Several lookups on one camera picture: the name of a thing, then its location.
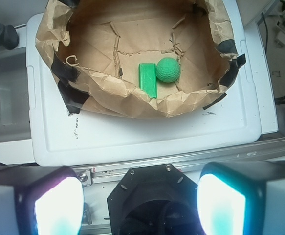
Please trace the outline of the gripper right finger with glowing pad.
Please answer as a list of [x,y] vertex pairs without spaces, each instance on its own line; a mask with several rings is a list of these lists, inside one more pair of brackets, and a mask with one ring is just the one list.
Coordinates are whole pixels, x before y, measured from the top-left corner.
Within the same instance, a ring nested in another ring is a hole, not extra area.
[[285,161],[207,163],[197,210],[207,235],[285,235]]

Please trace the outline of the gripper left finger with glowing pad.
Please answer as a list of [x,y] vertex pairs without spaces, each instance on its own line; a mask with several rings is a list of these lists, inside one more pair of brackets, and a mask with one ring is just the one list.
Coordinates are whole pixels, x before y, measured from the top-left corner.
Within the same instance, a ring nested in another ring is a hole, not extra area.
[[82,183],[67,166],[0,166],[0,235],[76,235]]

